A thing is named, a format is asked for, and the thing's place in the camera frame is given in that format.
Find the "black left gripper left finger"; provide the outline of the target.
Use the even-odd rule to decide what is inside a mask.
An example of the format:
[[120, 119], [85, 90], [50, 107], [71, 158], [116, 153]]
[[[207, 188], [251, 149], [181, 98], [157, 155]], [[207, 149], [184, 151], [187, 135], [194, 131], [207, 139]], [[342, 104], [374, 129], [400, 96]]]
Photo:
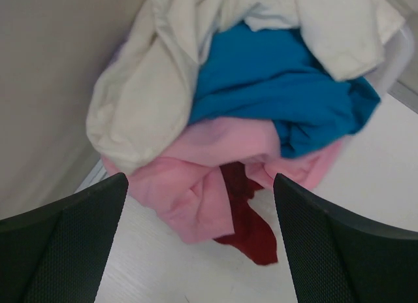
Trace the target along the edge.
[[1, 220], [1, 301], [94, 302], [127, 188], [118, 173]]

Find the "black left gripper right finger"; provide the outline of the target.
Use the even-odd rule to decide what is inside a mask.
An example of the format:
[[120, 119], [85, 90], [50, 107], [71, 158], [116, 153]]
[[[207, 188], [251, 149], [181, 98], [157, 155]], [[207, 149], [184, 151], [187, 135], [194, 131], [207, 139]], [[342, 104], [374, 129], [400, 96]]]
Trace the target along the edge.
[[329, 202], [283, 174], [274, 180], [298, 302], [416, 302], [417, 233]]

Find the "white t shirt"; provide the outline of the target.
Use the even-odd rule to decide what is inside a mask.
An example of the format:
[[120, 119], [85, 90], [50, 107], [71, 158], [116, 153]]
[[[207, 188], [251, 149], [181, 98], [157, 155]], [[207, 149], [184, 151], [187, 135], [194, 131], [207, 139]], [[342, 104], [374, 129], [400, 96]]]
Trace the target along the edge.
[[93, 147], [128, 174], [155, 159], [186, 125], [214, 34], [238, 22], [253, 31], [300, 28], [342, 81], [380, 64], [405, 18], [394, 0], [145, 0], [95, 84], [86, 120]]

